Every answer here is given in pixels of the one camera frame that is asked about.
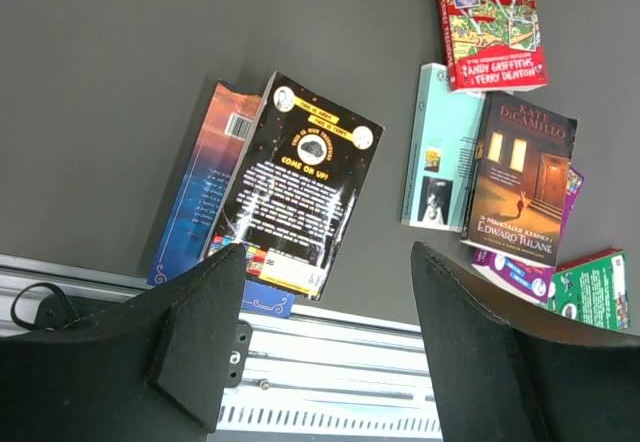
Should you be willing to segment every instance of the teal book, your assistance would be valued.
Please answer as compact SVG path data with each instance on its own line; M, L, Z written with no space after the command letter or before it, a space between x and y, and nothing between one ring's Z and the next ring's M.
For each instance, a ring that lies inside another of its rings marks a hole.
M483 106L484 94L449 90L444 65L421 67L403 224L462 230Z

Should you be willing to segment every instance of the red book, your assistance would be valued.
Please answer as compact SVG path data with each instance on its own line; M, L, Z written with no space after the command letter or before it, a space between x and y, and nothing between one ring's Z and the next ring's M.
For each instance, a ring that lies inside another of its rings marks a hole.
M535 0L438 0L452 91L547 85Z

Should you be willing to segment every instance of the paperback book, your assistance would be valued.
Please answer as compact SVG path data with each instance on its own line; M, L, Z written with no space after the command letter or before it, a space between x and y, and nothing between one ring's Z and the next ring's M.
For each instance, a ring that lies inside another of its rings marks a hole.
M274 73L207 254L243 243L248 280L319 299L382 131Z
M488 94L462 242L554 267L577 121Z
M200 261L259 105L259 95L226 82L216 85L147 284L160 285ZM286 292L248 282L242 308L286 317L294 300Z
M451 88L547 85L535 0L438 0Z
M402 223L460 232L484 94L452 93L447 69L420 70Z
M584 182L584 177L573 168L569 169L564 211L560 222L560 240L569 216ZM518 260L489 250L477 249L471 263L485 279L528 302L546 306L551 287L553 268L532 267Z
M627 255L609 249L558 267L550 286L549 310L610 330L631 327Z

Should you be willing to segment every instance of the barcode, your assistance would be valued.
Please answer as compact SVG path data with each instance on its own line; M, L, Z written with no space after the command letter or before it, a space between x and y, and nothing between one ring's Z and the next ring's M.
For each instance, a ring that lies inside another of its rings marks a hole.
M250 127L251 119L232 113L229 116L229 121L227 122L227 127L224 129L224 133L234 139L244 140L247 138Z

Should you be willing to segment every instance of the gray table surface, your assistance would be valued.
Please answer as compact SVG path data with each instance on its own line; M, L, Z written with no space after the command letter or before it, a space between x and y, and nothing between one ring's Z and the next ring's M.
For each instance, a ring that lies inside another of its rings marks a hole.
M619 246L632 280L635 2L538 0L551 85L525 95L580 119L561 260ZM468 261L455 235L399 222L419 66L443 60L436 0L0 6L0 253L146 275L216 79L260 90L278 69L387 128L318 305L415 323L412 243Z

